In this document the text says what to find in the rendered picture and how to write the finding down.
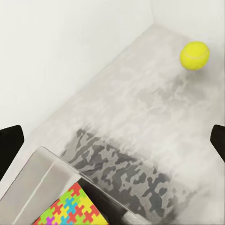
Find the tennis ball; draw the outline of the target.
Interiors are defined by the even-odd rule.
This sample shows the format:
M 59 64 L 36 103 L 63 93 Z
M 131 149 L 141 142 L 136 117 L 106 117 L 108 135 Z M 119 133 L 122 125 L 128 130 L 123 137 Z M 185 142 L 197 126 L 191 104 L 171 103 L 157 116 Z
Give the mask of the tennis ball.
M 181 65 L 190 71 L 203 68 L 209 61 L 210 48 L 202 42 L 186 44 L 180 52 Z

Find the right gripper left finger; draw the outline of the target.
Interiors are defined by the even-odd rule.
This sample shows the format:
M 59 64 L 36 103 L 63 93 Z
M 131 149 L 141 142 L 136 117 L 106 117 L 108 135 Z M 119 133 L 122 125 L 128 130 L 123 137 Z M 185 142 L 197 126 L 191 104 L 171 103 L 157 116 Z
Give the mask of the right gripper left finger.
M 20 125 L 0 130 L 0 181 L 24 143 Z

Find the jigsaw puzzle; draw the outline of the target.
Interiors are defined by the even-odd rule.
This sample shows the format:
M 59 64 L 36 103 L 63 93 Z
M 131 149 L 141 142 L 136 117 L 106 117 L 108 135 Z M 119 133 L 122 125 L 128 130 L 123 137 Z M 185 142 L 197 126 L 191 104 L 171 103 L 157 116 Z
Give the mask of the jigsaw puzzle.
M 75 183 L 33 225 L 110 225 L 79 183 Z

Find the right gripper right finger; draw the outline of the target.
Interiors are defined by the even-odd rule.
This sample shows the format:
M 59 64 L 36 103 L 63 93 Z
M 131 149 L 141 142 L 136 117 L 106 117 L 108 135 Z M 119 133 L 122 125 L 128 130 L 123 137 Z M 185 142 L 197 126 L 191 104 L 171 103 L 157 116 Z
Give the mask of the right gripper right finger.
M 210 141 L 225 162 L 225 127 L 221 125 L 214 125 Z

